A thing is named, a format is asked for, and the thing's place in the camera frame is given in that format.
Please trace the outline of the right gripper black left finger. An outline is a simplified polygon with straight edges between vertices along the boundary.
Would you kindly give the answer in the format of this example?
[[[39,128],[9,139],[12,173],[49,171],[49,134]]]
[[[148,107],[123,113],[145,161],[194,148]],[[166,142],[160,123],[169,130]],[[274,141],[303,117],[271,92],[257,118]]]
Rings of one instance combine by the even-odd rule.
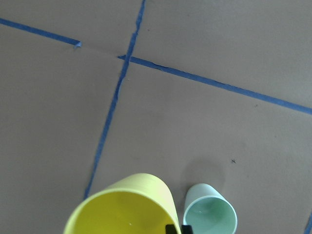
[[[166,234],[180,234],[180,229],[176,229],[174,224],[167,224],[165,226]]]

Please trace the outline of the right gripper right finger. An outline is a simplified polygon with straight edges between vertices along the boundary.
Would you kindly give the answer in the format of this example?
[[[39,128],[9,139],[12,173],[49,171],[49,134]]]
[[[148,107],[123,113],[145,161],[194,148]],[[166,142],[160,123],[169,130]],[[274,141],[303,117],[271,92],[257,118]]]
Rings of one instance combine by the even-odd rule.
[[[193,229],[191,225],[182,225],[181,226],[182,234],[193,234]]]

